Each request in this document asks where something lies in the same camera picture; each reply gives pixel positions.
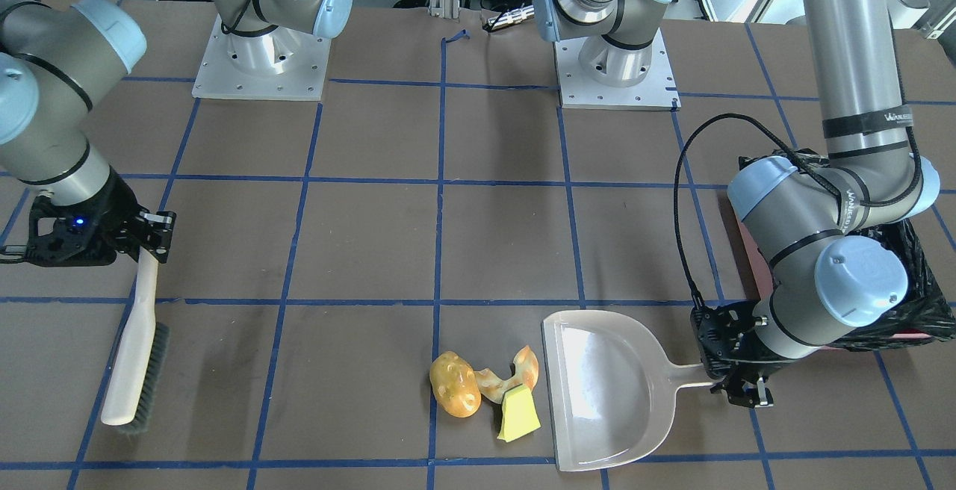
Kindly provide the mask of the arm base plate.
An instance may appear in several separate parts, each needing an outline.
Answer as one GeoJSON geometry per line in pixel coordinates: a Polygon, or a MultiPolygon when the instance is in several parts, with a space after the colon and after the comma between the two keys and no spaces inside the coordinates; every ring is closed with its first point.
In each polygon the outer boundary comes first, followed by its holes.
{"type": "Polygon", "coordinates": [[[217,17],[196,74],[200,99],[321,100],[332,41],[277,28],[262,37],[224,34],[217,17]]]}
{"type": "Polygon", "coordinates": [[[600,35],[553,44],[564,108],[678,110],[682,106],[665,40],[628,51],[600,35]]]}

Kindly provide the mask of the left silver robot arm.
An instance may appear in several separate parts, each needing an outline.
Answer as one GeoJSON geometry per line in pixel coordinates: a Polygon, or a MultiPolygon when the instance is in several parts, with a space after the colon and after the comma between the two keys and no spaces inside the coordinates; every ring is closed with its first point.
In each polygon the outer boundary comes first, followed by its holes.
{"type": "Polygon", "coordinates": [[[751,409],[772,404],[769,375],[904,300],[904,262],[863,230],[923,212],[941,187],[915,140],[887,0],[803,3],[826,160],[810,166],[776,140],[778,155],[751,161],[727,187],[775,289],[757,303],[710,308],[689,283],[713,392],[751,409]]]}

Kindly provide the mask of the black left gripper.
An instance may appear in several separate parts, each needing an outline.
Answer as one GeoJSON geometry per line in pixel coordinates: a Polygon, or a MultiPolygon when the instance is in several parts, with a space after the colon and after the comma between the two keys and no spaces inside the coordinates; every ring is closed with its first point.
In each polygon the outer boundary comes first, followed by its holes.
{"type": "Polygon", "coordinates": [[[737,407],[772,407],[774,396],[764,376],[759,376],[758,348],[751,346],[755,302],[734,302],[711,308],[697,304],[691,309],[690,323],[704,371],[711,379],[726,379],[727,401],[737,407]]]}

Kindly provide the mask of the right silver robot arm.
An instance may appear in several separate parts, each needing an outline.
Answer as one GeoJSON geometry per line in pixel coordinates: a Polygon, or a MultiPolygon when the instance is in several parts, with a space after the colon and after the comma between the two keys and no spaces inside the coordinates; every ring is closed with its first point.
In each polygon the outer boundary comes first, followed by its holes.
{"type": "MultiPolygon", "coordinates": [[[[354,0],[212,0],[223,55],[243,79],[305,68],[304,48],[337,37],[354,0]]],[[[176,215],[147,210],[79,128],[146,54],[136,20],[108,0],[52,9],[2,0],[2,167],[37,193],[28,240],[3,263],[95,267],[170,254],[176,215]]]]}

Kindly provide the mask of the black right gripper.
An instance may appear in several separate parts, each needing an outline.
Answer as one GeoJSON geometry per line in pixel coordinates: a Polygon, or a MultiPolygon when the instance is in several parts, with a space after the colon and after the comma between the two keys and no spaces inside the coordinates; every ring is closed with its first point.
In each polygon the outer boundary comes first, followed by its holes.
{"type": "Polygon", "coordinates": [[[161,264],[170,257],[177,214],[143,210],[131,188],[116,170],[91,198],[71,206],[52,204],[50,197],[34,198],[28,215],[27,247],[1,246],[0,263],[31,263],[39,267],[106,266],[117,255],[139,259],[140,248],[161,264]],[[122,232],[134,221],[134,241],[122,232]]]}

